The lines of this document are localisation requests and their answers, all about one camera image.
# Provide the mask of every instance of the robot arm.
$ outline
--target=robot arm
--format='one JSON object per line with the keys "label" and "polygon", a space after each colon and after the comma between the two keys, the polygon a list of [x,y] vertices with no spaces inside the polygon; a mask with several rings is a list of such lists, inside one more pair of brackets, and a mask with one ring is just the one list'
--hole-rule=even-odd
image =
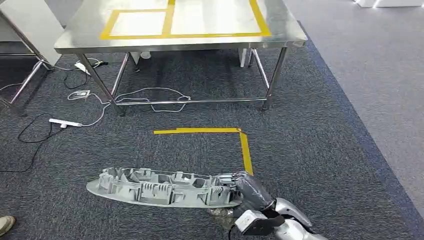
{"label": "robot arm", "polygon": [[235,225],[246,236],[274,233],[279,240],[327,240],[312,231],[308,217],[291,202],[273,198],[245,171],[217,176],[224,185],[235,185],[243,203],[233,210]]}

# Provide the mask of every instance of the white power strip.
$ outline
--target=white power strip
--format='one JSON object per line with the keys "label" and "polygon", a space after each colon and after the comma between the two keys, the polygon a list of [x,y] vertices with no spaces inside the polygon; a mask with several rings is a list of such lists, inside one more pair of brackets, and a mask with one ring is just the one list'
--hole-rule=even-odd
{"label": "white power strip", "polygon": [[60,124],[60,127],[63,129],[66,129],[67,126],[74,126],[74,127],[82,127],[83,125],[79,122],[73,122],[73,121],[64,121],[59,119],[50,118],[48,120],[50,123]]}
{"label": "white power strip", "polygon": [[87,71],[86,67],[81,62],[75,63],[75,67],[79,68],[81,71],[86,73],[88,76],[91,76],[89,71]]}

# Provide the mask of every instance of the gray carpet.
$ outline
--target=gray carpet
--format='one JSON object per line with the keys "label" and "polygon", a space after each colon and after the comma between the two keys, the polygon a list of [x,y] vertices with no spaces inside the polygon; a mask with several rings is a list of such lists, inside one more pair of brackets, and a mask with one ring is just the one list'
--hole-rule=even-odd
{"label": "gray carpet", "polygon": [[367,8],[352,0],[284,3],[303,23],[424,217],[424,7]]}
{"label": "gray carpet", "polygon": [[[259,53],[271,73],[278,50]],[[110,62],[122,58],[121,54],[90,56]],[[58,65],[71,67],[76,60],[64,56]],[[262,95],[257,68],[237,65],[236,50],[152,53],[151,60],[141,61],[141,72],[128,65],[120,93],[168,87],[193,99]],[[110,64],[98,69],[109,87],[118,68]],[[178,127],[238,127],[247,133],[255,176],[274,196],[304,210],[314,229],[330,240],[413,239],[307,48],[292,49],[283,72],[268,111],[261,111],[259,103],[193,104],[179,113],[154,113],[148,106],[138,106],[119,117],[109,108],[97,125],[69,128],[51,138],[27,173],[0,173],[0,214],[17,217],[16,226],[3,238],[226,239],[227,232],[204,210],[126,204],[94,196],[85,184],[102,168],[112,166],[212,175],[238,171],[243,164],[237,135],[153,135],[153,130]],[[2,73],[2,84],[13,74]],[[29,117],[1,113],[3,170],[30,164],[37,144],[20,143],[17,135],[35,116],[51,113],[88,124],[100,115],[101,106],[94,98],[66,99],[72,92],[63,85],[66,74],[69,85],[84,81],[81,72],[55,71],[44,81],[33,81],[20,99],[21,105],[30,99],[25,108]],[[80,89],[99,93],[92,81]],[[138,96],[178,97],[163,91]],[[42,138],[47,131],[46,117],[24,137]],[[242,237],[236,231],[232,237],[267,239]]]}

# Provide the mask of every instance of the black cable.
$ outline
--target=black cable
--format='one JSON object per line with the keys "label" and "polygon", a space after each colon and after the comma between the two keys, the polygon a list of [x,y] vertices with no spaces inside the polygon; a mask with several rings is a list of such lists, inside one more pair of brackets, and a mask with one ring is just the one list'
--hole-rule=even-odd
{"label": "black cable", "polygon": [[36,159],[37,153],[40,151],[41,147],[43,146],[43,144],[46,142],[46,140],[48,140],[49,138],[57,135],[58,133],[61,133],[63,130],[65,130],[64,128],[61,128],[59,131],[55,132],[52,134],[52,130],[53,130],[53,124],[50,122],[50,129],[48,131],[48,136],[45,137],[44,139],[41,140],[36,140],[36,141],[28,141],[28,140],[22,140],[21,136],[22,134],[32,125],[34,124],[34,122],[41,116],[44,115],[49,115],[50,117],[53,117],[50,113],[43,113],[40,114],[38,116],[36,116],[17,136],[17,139],[19,140],[19,142],[21,143],[25,143],[25,144],[35,144],[35,143],[40,143],[37,147],[37,149],[34,152],[34,155],[32,155],[31,158],[31,163],[30,165],[25,169],[25,170],[0,170],[0,173],[25,173],[26,171],[28,171],[29,169],[31,169],[34,165],[34,161]]}
{"label": "black cable", "polygon": [[77,89],[79,87],[82,87],[82,86],[86,85],[89,82],[89,79],[87,77],[87,74],[84,74],[84,75],[85,75],[85,82],[84,83],[82,83],[82,84],[80,84],[78,86],[68,86],[67,80],[68,80],[69,75],[68,75],[68,73],[66,73],[66,77],[63,79],[63,84],[69,90],[73,90],[73,89]]}
{"label": "black cable", "polygon": [[236,225],[235,224],[233,224],[232,226],[231,226],[231,228],[228,230],[228,240],[231,240],[231,231],[233,230],[233,228],[235,227]]}

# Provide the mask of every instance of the yellow tape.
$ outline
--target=yellow tape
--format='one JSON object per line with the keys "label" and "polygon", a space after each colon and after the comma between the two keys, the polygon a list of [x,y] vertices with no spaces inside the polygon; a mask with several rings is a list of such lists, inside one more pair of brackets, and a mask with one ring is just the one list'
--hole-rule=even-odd
{"label": "yellow tape", "polygon": [[[171,34],[176,0],[168,0],[166,9],[136,9],[136,10],[113,10],[103,32],[101,40],[132,40],[132,39],[190,39],[190,38],[224,38],[224,37],[269,37],[271,32],[267,26],[264,16],[258,6],[257,0],[249,0],[253,15],[259,26],[260,32],[238,32],[238,33],[205,33],[205,34]],[[111,31],[118,20],[120,13],[143,13],[143,12],[165,12],[165,19],[161,35],[126,35],[111,36]]]}
{"label": "yellow tape", "polygon": [[251,154],[249,151],[248,136],[240,128],[235,127],[180,127],[174,130],[154,130],[153,134],[192,134],[192,133],[239,133],[241,142],[241,155],[244,170],[253,175]]}
{"label": "yellow tape", "polygon": [[168,38],[171,35],[172,21],[174,17],[175,0],[168,0],[165,20],[163,21],[162,36]]}
{"label": "yellow tape", "polygon": [[191,134],[191,133],[238,133],[239,128],[221,128],[221,127],[181,127],[175,130],[154,130],[153,134]]}
{"label": "yellow tape", "polygon": [[251,154],[249,152],[248,137],[240,132],[241,153],[243,155],[244,170],[253,176]]}
{"label": "yellow tape", "polygon": [[265,22],[264,16],[262,16],[261,10],[259,9],[256,0],[249,0],[250,7],[252,8],[254,18],[256,19],[257,25],[261,31],[261,36],[269,37],[271,32],[268,29],[267,23]]}

